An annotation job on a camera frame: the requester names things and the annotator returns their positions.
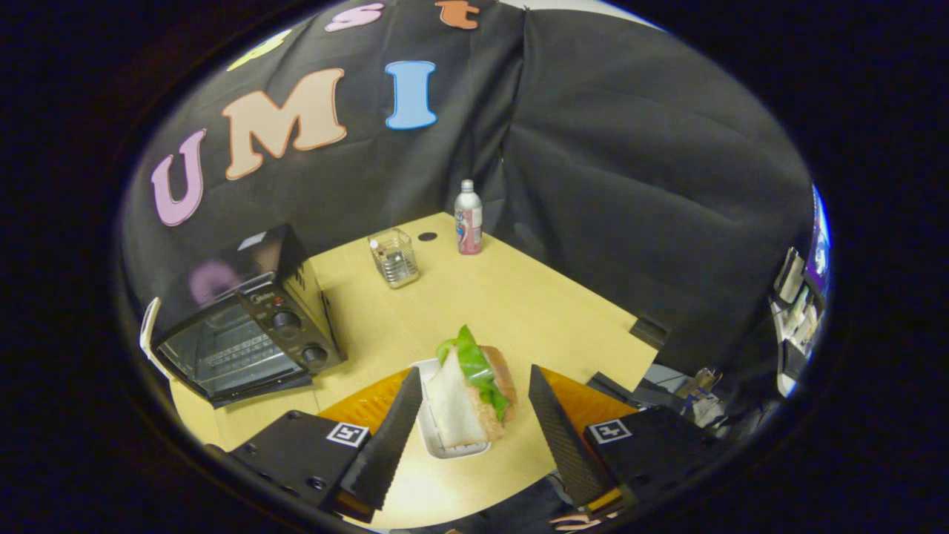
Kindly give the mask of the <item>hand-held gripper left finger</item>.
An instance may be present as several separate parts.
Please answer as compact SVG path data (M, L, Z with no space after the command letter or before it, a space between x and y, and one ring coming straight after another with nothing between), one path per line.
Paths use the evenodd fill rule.
M422 402L420 370L408 367L318 415L288 410L221 458L302 507L369 523L383 509Z

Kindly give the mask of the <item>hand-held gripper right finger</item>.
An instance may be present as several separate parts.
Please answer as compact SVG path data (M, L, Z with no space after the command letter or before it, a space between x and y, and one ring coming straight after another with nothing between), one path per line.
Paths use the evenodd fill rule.
M566 493L586 519L654 506L728 449L673 409L635 409L539 365L528 396Z

